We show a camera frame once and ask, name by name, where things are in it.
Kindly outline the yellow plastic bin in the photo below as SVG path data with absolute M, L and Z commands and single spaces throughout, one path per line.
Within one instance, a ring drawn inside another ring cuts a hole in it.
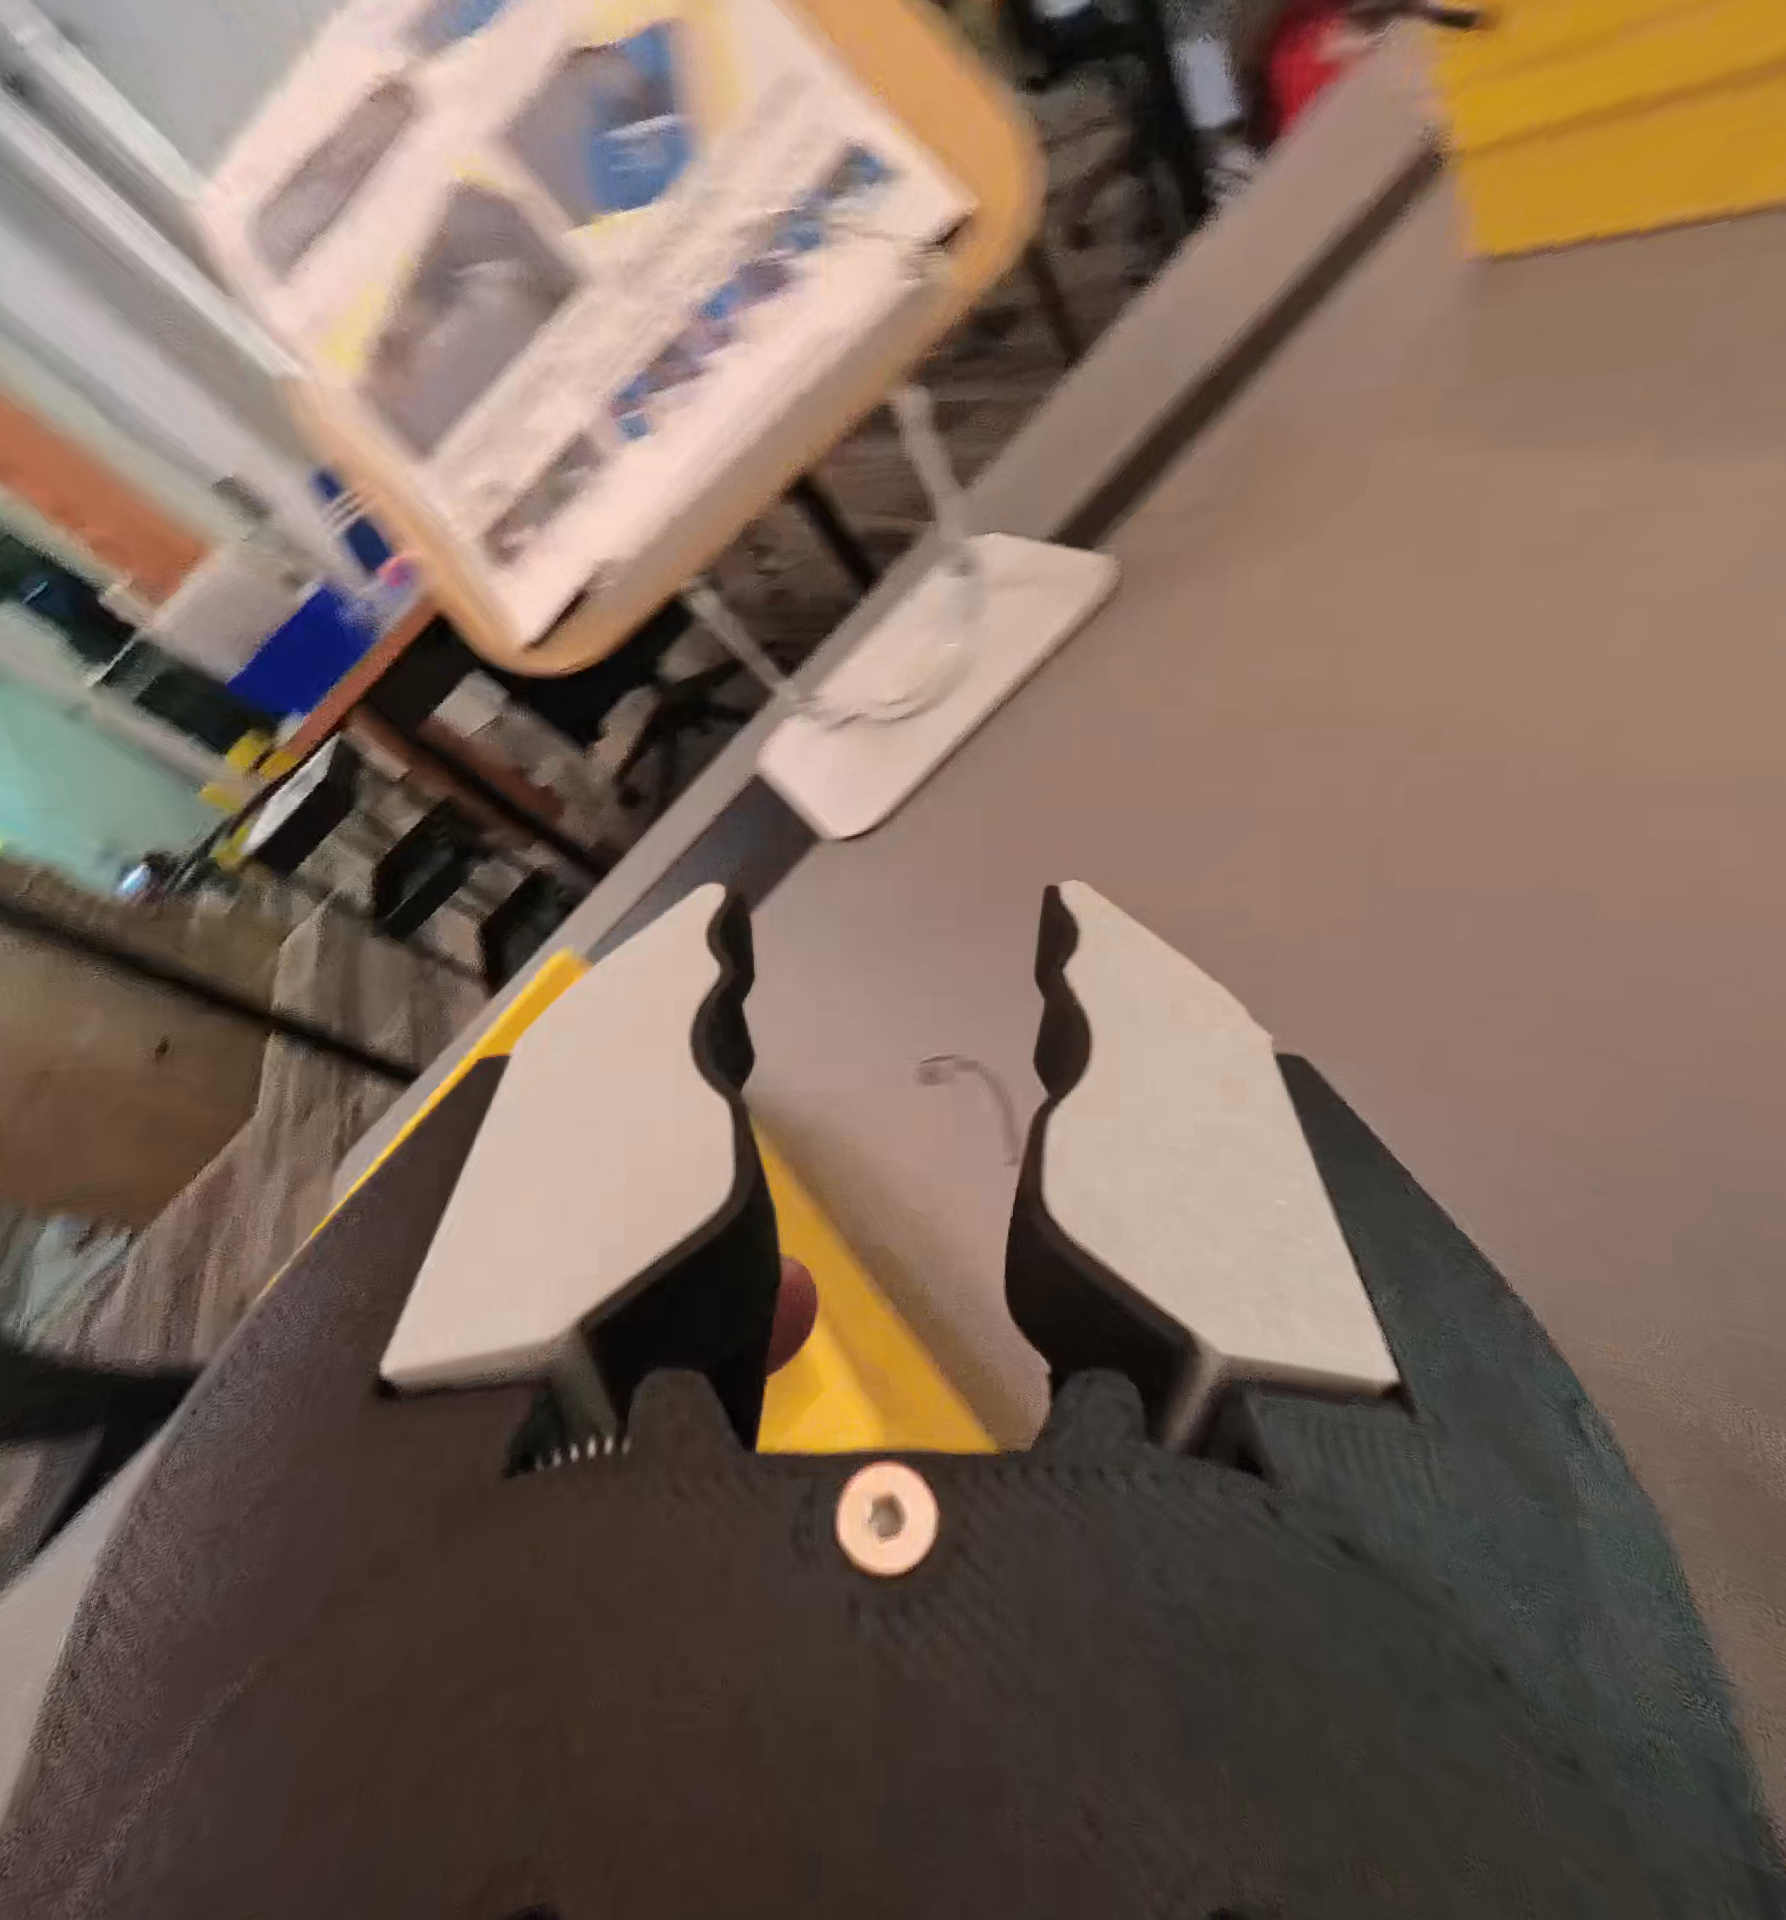
M 575 954 L 533 961 L 481 1033 L 435 1073 L 406 1120 L 383 1120 L 333 1184 L 322 1223 L 389 1159 L 472 1066 L 503 1060 L 591 974 Z M 764 1453 L 995 1453 L 997 1441 L 909 1330 L 865 1264 L 778 1146 L 754 1134 L 784 1257 L 817 1284 L 814 1327 L 773 1377 L 761 1413 Z
M 1439 42 L 1471 254 L 1786 210 L 1786 3 L 1500 3 Z

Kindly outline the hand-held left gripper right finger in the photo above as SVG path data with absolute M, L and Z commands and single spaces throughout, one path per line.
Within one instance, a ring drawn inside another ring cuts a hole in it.
M 1051 1394 L 1129 1383 L 1193 1453 L 1237 1387 L 1377 1404 L 1400 1370 L 1269 1031 L 1089 883 L 1040 900 L 1040 1086 L 1003 1303 Z

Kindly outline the blue plastic bin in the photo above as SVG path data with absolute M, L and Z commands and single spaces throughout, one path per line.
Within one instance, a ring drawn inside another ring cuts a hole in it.
M 377 610 L 367 600 L 333 585 L 313 589 L 224 688 L 277 723 L 305 719 L 372 648 L 379 632 Z

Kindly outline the red container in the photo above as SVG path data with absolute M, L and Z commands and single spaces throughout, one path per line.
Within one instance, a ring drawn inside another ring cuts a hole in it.
M 1252 149 L 1273 149 L 1367 46 L 1369 32 L 1354 4 L 1258 4 L 1235 39 L 1237 83 Z

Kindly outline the wooden ceiling beam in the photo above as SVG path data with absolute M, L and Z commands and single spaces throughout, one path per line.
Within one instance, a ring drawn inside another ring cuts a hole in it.
M 118 467 L 1 390 L 0 498 L 149 607 L 177 592 L 213 550 Z

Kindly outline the printed instruction board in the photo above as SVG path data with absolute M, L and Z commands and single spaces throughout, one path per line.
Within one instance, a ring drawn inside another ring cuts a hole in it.
M 472 653 L 570 675 L 1010 274 L 1038 137 L 934 4 L 341 4 L 196 220 Z

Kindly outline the brown wooden cabinet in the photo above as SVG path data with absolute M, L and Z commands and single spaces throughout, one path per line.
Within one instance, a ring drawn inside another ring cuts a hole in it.
M 253 1117 L 265 1048 L 0 926 L 0 1203 L 148 1227 Z

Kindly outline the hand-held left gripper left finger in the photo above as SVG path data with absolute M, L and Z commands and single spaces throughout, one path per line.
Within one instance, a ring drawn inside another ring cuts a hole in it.
M 396 1398 L 533 1387 L 624 1441 L 701 1377 L 754 1448 L 782 1246 L 744 1085 L 750 920 L 722 883 L 644 924 L 520 1036 L 379 1364 Z

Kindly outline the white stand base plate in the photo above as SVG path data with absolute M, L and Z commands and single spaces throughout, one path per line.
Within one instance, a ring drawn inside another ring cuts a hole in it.
M 979 533 L 870 618 L 770 733 L 761 782 L 821 839 L 892 820 L 1111 600 L 1113 557 Z

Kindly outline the black office chair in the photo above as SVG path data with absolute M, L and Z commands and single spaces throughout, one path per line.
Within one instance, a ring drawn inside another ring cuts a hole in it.
M 98 1496 L 199 1382 L 190 1364 L 107 1367 L 23 1349 L 0 1332 L 0 1448 L 93 1435 L 98 1445 L 57 1523 Z

